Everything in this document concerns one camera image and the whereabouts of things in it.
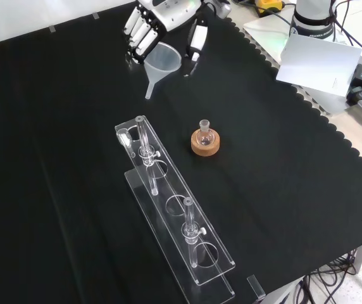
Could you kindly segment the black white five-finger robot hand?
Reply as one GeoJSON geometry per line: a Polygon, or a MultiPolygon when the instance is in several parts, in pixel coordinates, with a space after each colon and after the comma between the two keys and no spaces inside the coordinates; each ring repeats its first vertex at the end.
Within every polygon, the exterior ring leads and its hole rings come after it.
{"type": "Polygon", "coordinates": [[[202,1],[137,1],[123,34],[128,55],[139,64],[164,36],[185,25],[191,25],[184,55],[184,75],[191,76],[201,58],[208,34],[202,1]]]}

